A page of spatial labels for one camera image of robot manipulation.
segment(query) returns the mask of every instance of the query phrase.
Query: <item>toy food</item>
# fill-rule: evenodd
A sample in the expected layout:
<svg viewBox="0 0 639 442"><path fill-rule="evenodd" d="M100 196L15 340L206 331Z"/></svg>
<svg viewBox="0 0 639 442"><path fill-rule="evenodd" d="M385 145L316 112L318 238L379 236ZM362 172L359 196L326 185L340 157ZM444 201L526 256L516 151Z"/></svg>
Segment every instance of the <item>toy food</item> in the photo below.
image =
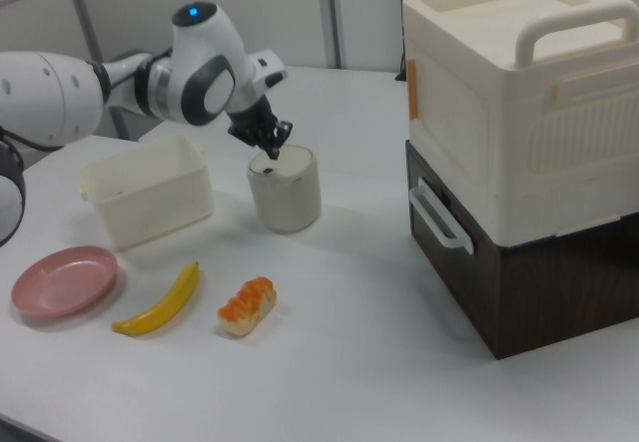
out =
<svg viewBox="0 0 639 442"><path fill-rule="evenodd" d="M276 304L278 294L266 277L257 277L242 286L227 305L218 311L226 332L243 336L251 332Z"/></svg>
<svg viewBox="0 0 639 442"><path fill-rule="evenodd" d="M166 295L149 310L129 320L114 322L114 331L126 335L142 335L166 324L191 298L200 281L200 266L191 262L184 266Z"/></svg>

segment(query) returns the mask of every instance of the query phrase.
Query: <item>white cup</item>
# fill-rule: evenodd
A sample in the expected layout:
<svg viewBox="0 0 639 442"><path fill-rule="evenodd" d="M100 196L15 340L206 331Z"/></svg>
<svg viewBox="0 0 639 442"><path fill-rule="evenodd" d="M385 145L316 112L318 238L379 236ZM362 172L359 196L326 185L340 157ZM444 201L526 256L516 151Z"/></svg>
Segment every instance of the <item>white cup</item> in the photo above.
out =
<svg viewBox="0 0 639 442"><path fill-rule="evenodd" d="M276 160L262 152L247 173L258 215L269 229L304 229L320 215L318 159L311 150L284 145Z"/></svg>

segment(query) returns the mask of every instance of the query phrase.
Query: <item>orange tab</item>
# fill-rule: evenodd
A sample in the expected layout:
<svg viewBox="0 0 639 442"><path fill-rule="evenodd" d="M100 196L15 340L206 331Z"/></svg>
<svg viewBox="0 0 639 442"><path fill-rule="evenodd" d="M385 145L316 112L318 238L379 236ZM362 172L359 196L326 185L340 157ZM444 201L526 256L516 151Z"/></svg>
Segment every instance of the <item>orange tab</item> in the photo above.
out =
<svg viewBox="0 0 639 442"><path fill-rule="evenodd" d="M415 60L406 61L406 82L408 83L408 118L412 121L419 117Z"/></svg>

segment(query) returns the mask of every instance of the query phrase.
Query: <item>white drawer handle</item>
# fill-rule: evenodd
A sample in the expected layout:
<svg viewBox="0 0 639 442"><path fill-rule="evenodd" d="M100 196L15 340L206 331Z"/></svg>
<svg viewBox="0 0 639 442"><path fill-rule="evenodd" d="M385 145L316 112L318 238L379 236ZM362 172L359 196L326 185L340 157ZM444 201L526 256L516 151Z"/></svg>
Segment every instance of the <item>white drawer handle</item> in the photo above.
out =
<svg viewBox="0 0 639 442"><path fill-rule="evenodd" d="M517 38L515 66L517 68L530 66L534 57L535 43L549 33L618 19L623 19L621 42L637 41L639 38L639 8L631 0L585 3L561 13L533 20L524 26Z"/></svg>
<svg viewBox="0 0 639 442"><path fill-rule="evenodd" d="M419 197L423 197L425 199L430 208L437 213L455 237L448 237L443 233L441 228L428 213L428 210L423 206ZM463 247L469 254L474 253L472 240L470 240L468 233L463 230L463 227L459 225L459 222L457 222L454 216L446 209L437 195L423 180L419 180L419 186L414 187L408 192L408 199L435 237L437 237L437 240L439 240L441 245L448 247L449 249Z"/></svg>

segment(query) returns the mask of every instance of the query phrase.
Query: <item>brown drawer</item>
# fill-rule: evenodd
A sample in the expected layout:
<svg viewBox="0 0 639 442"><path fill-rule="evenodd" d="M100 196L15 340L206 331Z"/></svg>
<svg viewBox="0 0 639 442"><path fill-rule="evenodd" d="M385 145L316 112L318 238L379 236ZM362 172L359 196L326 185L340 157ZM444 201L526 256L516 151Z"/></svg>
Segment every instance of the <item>brown drawer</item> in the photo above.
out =
<svg viewBox="0 0 639 442"><path fill-rule="evenodd" d="M410 142L406 159L408 189L424 180L469 236L472 253L444 246L442 234L437 237L410 206L415 240L496 358L639 316L639 214L563 237L500 247ZM429 204L423 206L444 238L454 238Z"/></svg>

